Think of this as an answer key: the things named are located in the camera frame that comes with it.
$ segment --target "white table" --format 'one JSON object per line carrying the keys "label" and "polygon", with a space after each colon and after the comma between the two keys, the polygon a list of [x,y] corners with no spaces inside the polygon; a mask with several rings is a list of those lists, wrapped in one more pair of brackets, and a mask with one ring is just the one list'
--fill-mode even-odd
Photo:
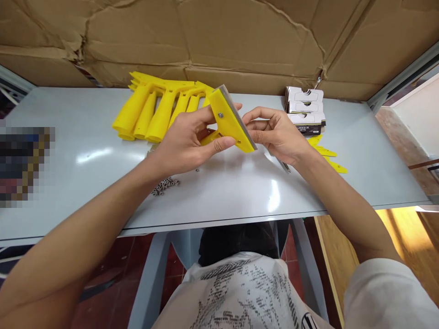
{"label": "white table", "polygon": [[[20,208],[0,209],[0,246],[33,244],[144,157],[150,144],[119,139],[111,128],[127,89],[37,88],[6,118],[8,127],[55,127],[36,193]],[[282,109],[280,96],[232,94],[244,104]],[[431,204],[365,104],[324,100],[321,146],[337,152],[344,179],[375,208]],[[291,168],[287,175],[260,147],[232,147],[192,171],[164,196],[149,196],[122,235],[325,214]]]}

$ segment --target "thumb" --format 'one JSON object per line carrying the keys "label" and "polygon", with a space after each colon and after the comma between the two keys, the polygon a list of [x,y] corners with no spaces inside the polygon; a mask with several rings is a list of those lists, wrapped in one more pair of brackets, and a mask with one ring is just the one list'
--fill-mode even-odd
{"label": "thumb", "polygon": [[224,136],[217,139],[214,139],[209,144],[200,147],[200,150],[205,155],[205,157],[208,159],[212,157],[213,155],[224,151],[225,149],[228,149],[235,145],[236,140],[233,137]]}
{"label": "thumb", "polygon": [[276,132],[274,130],[249,130],[248,133],[257,144],[274,143],[276,140]]}

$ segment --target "wall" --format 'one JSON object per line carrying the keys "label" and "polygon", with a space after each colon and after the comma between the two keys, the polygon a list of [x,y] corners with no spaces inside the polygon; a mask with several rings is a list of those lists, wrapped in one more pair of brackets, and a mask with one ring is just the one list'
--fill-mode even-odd
{"label": "wall", "polygon": [[425,153],[439,157],[439,74],[391,106]]}

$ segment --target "person's right hand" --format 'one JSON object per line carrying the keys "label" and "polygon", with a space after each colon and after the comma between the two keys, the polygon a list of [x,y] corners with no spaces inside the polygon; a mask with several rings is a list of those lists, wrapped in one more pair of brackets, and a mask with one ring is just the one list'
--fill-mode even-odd
{"label": "person's right hand", "polygon": [[314,151],[284,111],[258,106],[246,113],[242,121],[255,143],[263,144],[272,155],[289,165],[294,166]]}

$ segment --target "pile of yellow handles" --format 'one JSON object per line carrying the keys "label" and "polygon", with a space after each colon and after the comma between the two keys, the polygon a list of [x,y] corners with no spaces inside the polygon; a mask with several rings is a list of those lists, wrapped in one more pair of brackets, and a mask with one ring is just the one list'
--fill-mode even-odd
{"label": "pile of yellow handles", "polygon": [[[199,81],[175,81],[156,78],[140,72],[130,72],[133,77],[129,86],[134,93],[122,107],[113,123],[120,138],[125,140],[146,139],[159,143],[181,112],[198,109],[200,97],[206,97],[203,106],[209,104],[208,96],[214,90]],[[161,101],[154,113],[157,97]],[[174,101],[178,97],[174,112]]]}

